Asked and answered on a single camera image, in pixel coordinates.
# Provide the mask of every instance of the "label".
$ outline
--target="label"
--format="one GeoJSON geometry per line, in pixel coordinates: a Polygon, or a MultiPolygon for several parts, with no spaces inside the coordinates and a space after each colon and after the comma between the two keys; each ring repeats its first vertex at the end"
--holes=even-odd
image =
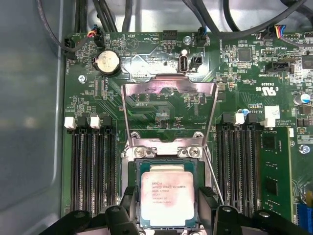
{"type": "Polygon", "coordinates": [[[265,106],[264,113],[265,118],[280,119],[279,106],[265,106]]]}
{"type": "Polygon", "coordinates": [[[151,171],[141,176],[141,216],[151,226],[184,226],[194,217],[195,190],[188,171],[151,171]]]}

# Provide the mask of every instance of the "chip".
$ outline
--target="chip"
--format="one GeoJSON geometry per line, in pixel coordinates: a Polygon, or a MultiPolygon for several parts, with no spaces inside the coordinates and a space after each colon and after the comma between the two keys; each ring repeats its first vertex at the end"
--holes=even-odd
{"type": "Polygon", "coordinates": [[[268,149],[276,148],[275,136],[265,136],[262,138],[262,141],[263,141],[263,148],[268,148],[268,149]]]}
{"type": "Polygon", "coordinates": [[[277,181],[274,179],[265,179],[265,189],[267,192],[278,196],[277,181]]]}
{"type": "Polygon", "coordinates": [[[313,70],[313,56],[302,56],[302,68],[313,70]]]}
{"type": "Polygon", "coordinates": [[[251,49],[249,48],[238,49],[238,60],[251,61],[251,49]]]}

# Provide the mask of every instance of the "cpu socket lever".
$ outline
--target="cpu socket lever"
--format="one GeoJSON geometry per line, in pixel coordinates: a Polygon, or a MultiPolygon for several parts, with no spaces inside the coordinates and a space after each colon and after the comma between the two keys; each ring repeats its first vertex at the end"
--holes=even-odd
{"type": "Polygon", "coordinates": [[[179,158],[198,158],[205,162],[205,185],[211,186],[211,180],[216,186],[217,193],[224,204],[216,177],[211,164],[211,154],[207,146],[214,110],[217,102],[218,86],[216,83],[194,83],[184,74],[157,74],[147,83],[126,83],[121,86],[123,110],[128,136],[126,148],[122,154],[122,191],[127,187],[128,162],[135,158],[154,158],[156,155],[176,155],[179,158]],[[136,132],[131,133],[129,124],[127,98],[134,94],[159,94],[163,88],[174,88],[181,94],[203,93],[213,97],[213,104],[205,126],[205,132],[197,132],[188,138],[176,138],[173,142],[162,142],[160,139],[140,138],[136,132]]]}

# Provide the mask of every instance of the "capacitor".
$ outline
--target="capacitor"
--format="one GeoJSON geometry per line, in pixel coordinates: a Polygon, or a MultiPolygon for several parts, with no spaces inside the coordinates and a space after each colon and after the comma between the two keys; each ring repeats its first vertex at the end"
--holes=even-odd
{"type": "Polygon", "coordinates": [[[112,77],[121,72],[121,58],[112,50],[104,50],[97,54],[92,60],[92,64],[106,77],[112,77]]]}
{"type": "Polygon", "coordinates": [[[305,144],[302,144],[302,145],[300,145],[300,147],[299,147],[299,152],[302,153],[302,154],[307,154],[307,153],[309,153],[310,151],[311,151],[311,148],[308,147],[308,146],[305,145],[305,144]]]}
{"type": "Polygon", "coordinates": [[[244,116],[246,117],[250,113],[250,111],[249,109],[239,109],[237,113],[244,114],[244,116]]]}
{"type": "Polygon", "coordinates": [[[298,94],[293,99],[294,103],[297,105],[306,104],[310,101],[310,95],[309,94],[298,94]]]}

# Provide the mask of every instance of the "wire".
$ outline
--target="wire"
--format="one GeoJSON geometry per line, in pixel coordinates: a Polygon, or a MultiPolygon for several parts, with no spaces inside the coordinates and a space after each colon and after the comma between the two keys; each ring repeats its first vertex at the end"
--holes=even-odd
{"type": "Polygon", "coordinates": [[[101,21],[101,24],[102,24],[102,27],[103,27],[103,30],[105,32],[110,32],[110,27],[109,27],[109,23],[107,21],[107,18],[106,16],[104,15],[104,13],[102,12],[101,10],[101,7],[100,7],[100,3],[98,0],[92,0],[93,1],[93,4],[94,4],[94,7],[96,8],[96,11],[98,13],[98,17],[101,21]]]}
{"type": "Polygon", "coordinates": [[[202,19],[199,11],[196,9],[196,7],[193,5],[193,3],[191,2],[191,0],[182,0],[183,3],[195,14],[195,16],[197,17],[198,21],[200,22],[201,26],[206,28],[205,22],[202,19]]]}
{"type": "MultiPolygon", "coordinates": [[[[280,0],[282,4],[284,4],[286,7],[291,7],[293,4],[295,4],[296,0],[280,0]]],[[[304,15],[308,20],[310,21],[312,27],[313,27],[313,10],[309,9],[307,6],[302,5],[298,9],[296,9],[297,12],[304,15]]]]}
{"type": "Polygon", "coordinates": [[[282,21],[283,19],[288,17],[292,12],[294,12],[297,8],[303,5],[307,0],[299,0],[295,4],[293,4],[291,7],[289,7],[288,9],[286,9],[285,11],[283,11],[276,17],[272,18],[271,20],[266,21],[256,27],[253,27],[244,31],[240,31],[240,32],[220,32],[219,29],[216,27],[214,21],[212,20],[211,16],[207,12],[207,9],[203,1],[202,0],[193,0],[193,1],[194,1],[193,3],[195,3],[197,10],[199,11],[203,20],[205,21],[206,25],[215,36],[223,40],[235,40],[235,39],[239,39],[245,36],[249,36],[253,33],[258,33],[264,30],[265,28],[267,28],[269,25],[274,25],[282,21]]]}
{"type": "Polygon", "coordinates": [[[38,9],[38,12],[39,12],[39,16],[40,16],[40,19],[41,19],[41,22],[46,30],[46,32],[48,33],[49,37],[51,38],[51,40],[56,44],[58,45],[60,48],[62,48],[63,50],[65,51],[68,51],[68,52],[76,52],[78,51],[79,49],[81,49],[83,47],[83,45],[89,40],[89,38],[83,38],[76,47],[74,48],[70,48],[70,47],[66,47],[65,45],[63,45],[58,39],[57,37],[53,34],[50,26],[49,26],[49,23],[45,17],[45,12],[44,12],[44,8],[43,8],[43,3],[42,3],[42,0],[36,0],[36,3],[37,3],[37,9],[38,9]]]}
{"type": "Polygon", "coordinates": [[[223,0],[223,11],[224,11],[224,16],[226,19],[226,22],[230,29],[233,32],[239,32],[240,29],[237,27],[236,23],[234,22],[233,18],[231,17],[230,13],[230,8],[229,8],[229,0],[223,0]]]}
{"type": "Polygon", "coordinates": [[[80,0],[75,0],[75,25],[74,32],[79,33],[80,30],[80,0]]]}
{"type": "Polygon", "coordinates": [[[125,2],[125,18],[122,25],[122,32],[129,32],[129,28],[131,26],[133,14],[133,0],[126,0],[125,2]]]}
{"type": "Polygon", "coordinates": [[[87,0],[80,0],[80,32],[87,31],[87,0]]]}
{"type": "Polygon", "coordinates": [[[117,28],[116,28],[112,13],[111,13],[108,5],[107,5],[106,0],[99,0],[99,2],[100,2],[101,9],[103,10],[103,12],[104,12],[104,14],[105,14],[105,16],[109,22],[111,32],[117,32],[117,28]]]}

